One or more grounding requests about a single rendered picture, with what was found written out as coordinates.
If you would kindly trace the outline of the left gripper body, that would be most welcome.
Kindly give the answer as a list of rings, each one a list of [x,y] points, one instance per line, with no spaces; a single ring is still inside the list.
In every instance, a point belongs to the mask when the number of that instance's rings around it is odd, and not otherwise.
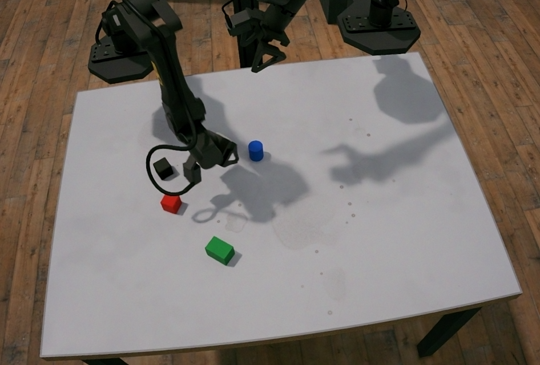
[[[272,42],[273,39],[275,39],[280,41],[282,46],[287,47],[290,44],[290,40],[285,33],[285,29],[296,15],[288,10],[286,10],[286,12],[283,12],[282,10],[282,6],[273,4],[270,4],[266,11],[257,8],[251,10],[246,7],[245,10],[231,15],[231,19],[235,27],[250,21],[258,22],[253,30],[258,38],[261,48],[280,55],[280,49],[269,44],[269,42]]]

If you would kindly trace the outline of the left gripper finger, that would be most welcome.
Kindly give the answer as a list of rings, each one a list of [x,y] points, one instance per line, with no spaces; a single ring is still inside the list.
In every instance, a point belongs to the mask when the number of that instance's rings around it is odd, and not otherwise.
[[[258,24],[258,22],[250,21],[249,24],[252,24],[252,25],[256,26]],[[243,46],[243,47],[246,47],[247,45],[249,45],[251,42],[253,42],[257,38],[255,33],[253,33],[247,40],[245,40],[246,36],[247,36],[247,32],[241,34],[240,45]]]
[[[271,55],[273,57],[258,67],[259,61],[261,60],[262,56],[265,54]],[[286,58],[287,56],[285,52],[281,51],[280,55],[278,55],[273,52],[262,49],[261,45],[258,44],[251,71],[254,73],[258,73],[259,71],[265,69],[266,67],[271,66],[275,63],[281,62],[285,60]]]

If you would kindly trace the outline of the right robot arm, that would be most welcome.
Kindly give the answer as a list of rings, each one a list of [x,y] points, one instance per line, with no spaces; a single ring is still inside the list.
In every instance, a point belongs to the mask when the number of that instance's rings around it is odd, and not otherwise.
[[[223,154],[208,137],[207,130],[202,125],[206,121],[205,105],[200,98],[195,98],[183,74],[176,44],[176,33],[184,30],[182,22],[166,0],[131,0],[130,2],[152,23],[161,19],[165,22],[166,25],[158,27],[163,39],[159,40],[126,4],[121,4],[102,13],[102,29],[108,37],[111,36],[112,42],[94,45],[91,61],[99,63],[149,54],[159,79],[162,105],[169,128],[179,142],[188,146],[192,143],[192,132],[182,106],[182,96],[175,78],[176,73],[197,131],[196,145],[189,150],[198,163],[194,168],[194,184],[197,185],[202,182],[202,169],[208,171],[215,168],[221,162]]]

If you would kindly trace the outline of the green rectangular block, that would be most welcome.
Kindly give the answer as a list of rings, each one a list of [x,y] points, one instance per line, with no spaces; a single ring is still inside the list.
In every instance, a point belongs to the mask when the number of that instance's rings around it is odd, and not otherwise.
[[[235,251],[232,245],[224,242],[223,240],[213,236],[210,242],[205,247],[208,256],[219,261],[223,265],[229,263],[232,257],[235,255]]]

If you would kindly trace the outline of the blue cylinder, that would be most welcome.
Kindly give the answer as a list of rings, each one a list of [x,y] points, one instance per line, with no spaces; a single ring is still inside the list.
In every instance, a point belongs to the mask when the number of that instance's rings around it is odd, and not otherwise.
[[[248,145],[249,157],[252,161],[260,161],[263,159],[263,144],[260,141],[252,141]]]

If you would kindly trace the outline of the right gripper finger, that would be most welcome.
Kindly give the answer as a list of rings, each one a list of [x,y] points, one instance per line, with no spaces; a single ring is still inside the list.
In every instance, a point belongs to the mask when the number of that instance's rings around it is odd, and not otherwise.
[[[237,164],[237,163],[239,162],[239,160],[240,160],[240,156],[239,156],[239,153],[238,153],[238,146],[237,146],[236,143],[234,143],[234,142],[232,142],[232,143],[233,143],[233,144],[232,144],[232,146],[231,146],[231,148],[230,148],[229,150],[232,151],[232,155],[233,155],[233,153],[234,153],[234,155],[235,155],[235,157],[236,157],[236,160],[230,160],[230,158],[231,158],[231,157],[230,157],[229,160],[228,160],[228,162],[227,162],[227,164],[226,164],[226,166],[225,166],[224,168],[226,168],[226,167],[228,167],[228,166],[230,166],[230,165],[233,165],[233,164]],[[232,156],[232,155],[231,155],[231,156]]]

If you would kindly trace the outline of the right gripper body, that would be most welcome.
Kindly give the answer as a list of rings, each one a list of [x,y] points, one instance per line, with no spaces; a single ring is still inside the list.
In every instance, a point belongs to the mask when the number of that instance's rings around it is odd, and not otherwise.
[[[225,167],[229,158],[232,155],[232,151],[229,150],[232,146],[232,142],[210,130],[207,131],[207,135],[210,137],[210,139],[215,143],[216,147],[220,150],[220,152],[223,154],[223,158],[221,162],[219,163],[219,166]],[[186,163],[183,164],[184,168],[184,176],[188,178],[190,181],[195,182],[195,172],[194,168],[197,164],[197,161],[192,157],[192,155],[189,156]]]

